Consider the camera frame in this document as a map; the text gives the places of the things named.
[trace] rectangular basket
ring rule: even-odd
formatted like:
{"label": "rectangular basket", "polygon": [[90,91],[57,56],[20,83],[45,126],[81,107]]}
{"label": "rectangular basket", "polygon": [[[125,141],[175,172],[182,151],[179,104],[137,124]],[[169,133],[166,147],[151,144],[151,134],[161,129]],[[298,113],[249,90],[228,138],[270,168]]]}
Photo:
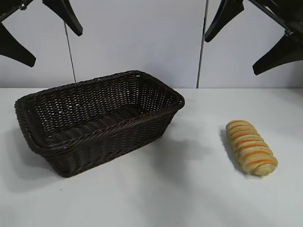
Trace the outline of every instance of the rectangular basket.
{"label": "rectangular basket", "polygon": [[140,71],[55,87],[16,101],[33,152],[71,177],[161,137],[184,98]]}

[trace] white table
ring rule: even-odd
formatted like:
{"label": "white table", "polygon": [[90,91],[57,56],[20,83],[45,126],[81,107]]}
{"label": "white table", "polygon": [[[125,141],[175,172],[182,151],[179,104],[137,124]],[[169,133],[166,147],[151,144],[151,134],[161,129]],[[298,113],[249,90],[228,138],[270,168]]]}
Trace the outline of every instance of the white table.
{"label": "white table", "polygon": [[[76,177],[59,177],[27,147],[0,89],[0,227],[302,227],[303,91],[179,89],[186,106],[158,141]],[[224,127],[252,122],[279,160],[243,175]]]}

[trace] striped bread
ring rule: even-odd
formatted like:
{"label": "striped bread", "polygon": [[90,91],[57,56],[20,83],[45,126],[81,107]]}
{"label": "striped bread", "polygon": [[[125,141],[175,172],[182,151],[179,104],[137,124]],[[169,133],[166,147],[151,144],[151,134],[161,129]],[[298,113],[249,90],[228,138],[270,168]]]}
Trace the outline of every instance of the striped bread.
{"label": "striped bread", "polygon": [[246,173],[266,176],[275,170],[278,160],[252,124],[243,120],[231,121],[226,125],[226,133]]}

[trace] white wall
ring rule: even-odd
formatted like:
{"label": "white wall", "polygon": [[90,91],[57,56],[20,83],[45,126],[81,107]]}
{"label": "white wall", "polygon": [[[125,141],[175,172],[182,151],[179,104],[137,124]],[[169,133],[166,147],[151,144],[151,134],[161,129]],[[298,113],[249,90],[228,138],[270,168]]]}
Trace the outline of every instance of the white wall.
{"label": "white wall", "polygon": [[[219,3],[209,1],[206,28]],[[254,75],[253,64],[278,42],[284,29],[247,0],[244,8],[210,43],[205,42],[200,87],[303,87],[303,61]]]}
{"label": "white wall", "polygon": [[54,87],[73,82],[63,21],[42,1],[33,1],[3,24],[37,60],[30,68],[0,55],[0,87]]}
{"label": "white wall", "polygon": [[84,27],[71,37],[78,80],[137,69],[172,87],[196,86],[205,0],[71,3]]}
{"label": "white wall", "polygon": [[[220,0],[210,0],[207,27]],[[77,80],[139,69],[172,87],[195,87],[205,0],[71,0],[84,27],[69,29]],[[205,43],[200,87],[303,87],[303,62],[259,76],[252,65],[284,34],[244,1],[245,10]],[[4,21],[36,57],[33,68],[0,55],[0,87],[54,87],[73,82],[62,20],[41,1]]]}

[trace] basket rim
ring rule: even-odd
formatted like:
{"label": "basket rim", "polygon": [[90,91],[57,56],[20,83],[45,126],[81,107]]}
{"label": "basket rim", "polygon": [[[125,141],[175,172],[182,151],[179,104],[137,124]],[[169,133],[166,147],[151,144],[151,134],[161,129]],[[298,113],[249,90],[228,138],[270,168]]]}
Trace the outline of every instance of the basket rim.
{"label": "basket rim", "polygon": [[[78,137],[77,139],[73,139],[73,140],[65,140],[61,143],[56,143],[56,144],[42,144],[42,143],[38,143],[35,139],[35,133],[32,133],[30,131],[30,128],[28,126],[28,122],[29,120],[26,117],[26,114],[24,113],[24,108],[25,108],[25,102],[33,97],[36,96],[40,96],[40,95],[45,95],[45,94],[51,94],[55,91],[60,91],[63,89],[67,89],[70,87],[81,87],[82,85],[87,85],[87,84],[91,84],[91,83],[95,83],[95,82],[102,82],[102,81],[107,81],[107,80],[111,80],[111,79],[118,79],[118,78],[122,78],[125,77],[126,74],[135,74],[137,76],[145,76],[150,80],[153,80],[153,82],[155,82],[157,85],[159,85],[160,87],[162,87],[163,89],[168,90],[170,93],[172,93],[178,101],[170,104],[169,106],[162,108],[158,111],[155,112],[150,112],[150,113],[145,113],[145,114],[141,114],[139,116],[130,118],[130,119],[126,119],[120,122],[117,122],[115,124],[109,125],[106,128],[102,128],[102,129],[98,129],[95,130],[91,133],[86,133],[83,134],[82,136]],[[100,137],[108,137],[111,136],[113,134],[115,134],[118,131],[123,131],[123,130],[127,130],[130,127],[134,127],[138,124],[142,124],[144,122],[147,121],[151,121],[155,118],[159,118],[161,116],[173,113],[173,112],[177,112],[178,110],[182,109],[185,105],[185,100],[184,97],[179,94],[177,91],[175,91],[174,89],[170,88],[168,85],[166,85],[165,83],[163,83],[162,81],[160,81],[159,79],[155,78],[154,76],[139,71],[139,70],[130,70],[130,71],[126,71],[126,72],[120,72],[120,73],[115,73],[109,76],[104,76],[104,77],[99,77],[99,78],[94,78],[94,79],[90,79],[90,80],[85,80],[85,81],[81,81],[78,83],[73,83],[73,84],[67,84],[67,85],[63,85],[63,86],[59,86],[59,87],[54,87],[54,88],[49,88],[46,90],[42,90],[36,93],[32,93],[29,95],[26,95],[20,99],[18,99],[15,102],[15,110],[16,110],[16,114],[17,117],[22,117],[23,118],[23,124],[25,125],[25,130],[27,133],[28,138],[31,140],[31,144],[34,145],[36,147],[36,151],[37,150],[44,150],[44,151],[58,151],[58,150],[69,150],[73,147],[76,146],[80,146],[81,144],[84,144],[90,140],[95,140],[95,139],[99,139]]]}

